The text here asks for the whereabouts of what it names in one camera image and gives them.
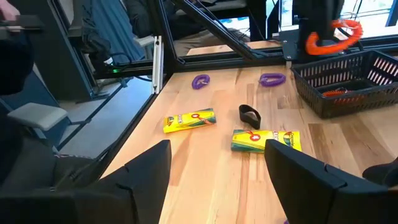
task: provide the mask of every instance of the black plastic basket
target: black plastic basket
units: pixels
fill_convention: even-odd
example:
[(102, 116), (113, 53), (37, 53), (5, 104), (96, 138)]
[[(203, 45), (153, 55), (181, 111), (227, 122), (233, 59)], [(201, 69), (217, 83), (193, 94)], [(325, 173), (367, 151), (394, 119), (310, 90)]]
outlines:
[[(398, 60), (364, 51), (294, 65), (297, 91), (321, 118), (332, 118), (398, 102)], [(347, 93), (326, 97), (324, 92)]]

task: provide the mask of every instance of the black hair tie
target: black hair tie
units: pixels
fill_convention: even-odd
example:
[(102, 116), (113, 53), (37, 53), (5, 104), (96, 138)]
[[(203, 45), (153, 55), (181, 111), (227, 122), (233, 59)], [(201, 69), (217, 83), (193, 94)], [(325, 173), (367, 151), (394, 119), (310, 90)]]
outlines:
[[(256, 115), (257, 120), (253, 119), (250, 115), (248, 115), (248, 112), (253, 112)], [(241, 121), (250, 124), (254, 129), (260, 129), (260, 124), (261, 124), (261, 116), (258, 111), (253, 109), (249, 105), (241, 105), (239, 106), (239, 117), (241, 118)]]

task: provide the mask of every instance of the yellow crayon box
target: yellow crayon box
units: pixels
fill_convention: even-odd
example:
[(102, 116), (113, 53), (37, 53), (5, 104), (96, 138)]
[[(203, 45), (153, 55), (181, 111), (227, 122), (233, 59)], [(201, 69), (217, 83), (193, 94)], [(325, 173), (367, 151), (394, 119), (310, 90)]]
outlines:
[(212, 108), (164, 118), (163, 132), (170, 133), (216, 123)]
[(275, 139), (301, 151), (298, 131), (248, 131), (234, 130), (231, 149), (239, 152), (264, 152), (267, 139)]

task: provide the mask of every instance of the wooden table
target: wooden table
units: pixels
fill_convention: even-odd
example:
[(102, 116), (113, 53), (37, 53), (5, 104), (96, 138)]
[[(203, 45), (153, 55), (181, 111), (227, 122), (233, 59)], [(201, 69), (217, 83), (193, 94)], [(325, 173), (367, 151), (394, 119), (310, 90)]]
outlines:
[[(220, 50), (228, 48), (192, 49), (190, 54)], [(284, 73), (287, 81), (264, 88), (257, 81), (266, 72)], [(203, 73), (211, 77), (210, 84), (193, 90), (193, 78)], [(235, 68), (174, 74), (104, 175), (169, 139), (172, 170), (161, 223), (283, 223), (264, 155), (230, 149), (233, 129), (247, 128), (239, 120), (241, 104), (260, 112), (262, 129), (300, 131), (304, 153), (357, 176), (398, 156), (396, 106), (321, 120), (297, 95), (292, 73), (284, 66)], [(163, 133), (164, 117), (205, 108), (214, 108), (216, 125)]]

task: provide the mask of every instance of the purple hair tie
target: purple hair tie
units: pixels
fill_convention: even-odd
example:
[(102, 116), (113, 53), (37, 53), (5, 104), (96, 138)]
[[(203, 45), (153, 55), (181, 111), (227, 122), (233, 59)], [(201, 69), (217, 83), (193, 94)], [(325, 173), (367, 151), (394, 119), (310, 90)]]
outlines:
[(198, 75), (192, 81), (192, 88), (194, 90), (199, 90), (205, 85), (209, 84), (210, 77), (208, 75)]
[[(276, 80), (268, 81), (270, 78), (276, 78)], [(277, 86), (286, 81), (286, 76), (281, 73), (264, 73), (261, 75), (259, 83), (265, 87)]]

